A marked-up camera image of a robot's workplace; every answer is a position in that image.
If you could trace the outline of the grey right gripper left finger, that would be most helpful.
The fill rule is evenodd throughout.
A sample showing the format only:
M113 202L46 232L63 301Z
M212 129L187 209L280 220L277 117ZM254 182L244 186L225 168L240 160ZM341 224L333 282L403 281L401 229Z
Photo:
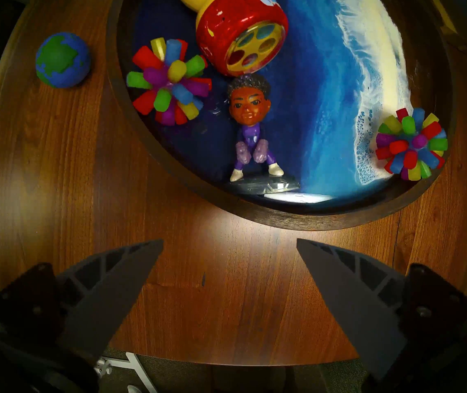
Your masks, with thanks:
M28 344L98 357L136 303L164 242L88 256L55 274L40 262L0 291L0 330Z

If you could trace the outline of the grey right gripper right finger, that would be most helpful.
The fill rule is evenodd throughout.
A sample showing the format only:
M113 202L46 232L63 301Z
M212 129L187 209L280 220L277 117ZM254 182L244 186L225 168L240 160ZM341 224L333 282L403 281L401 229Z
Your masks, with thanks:
M298 238L297 251L329 312L373 380L444 369L467 336L467 296L423 264L406 274L371 256Z

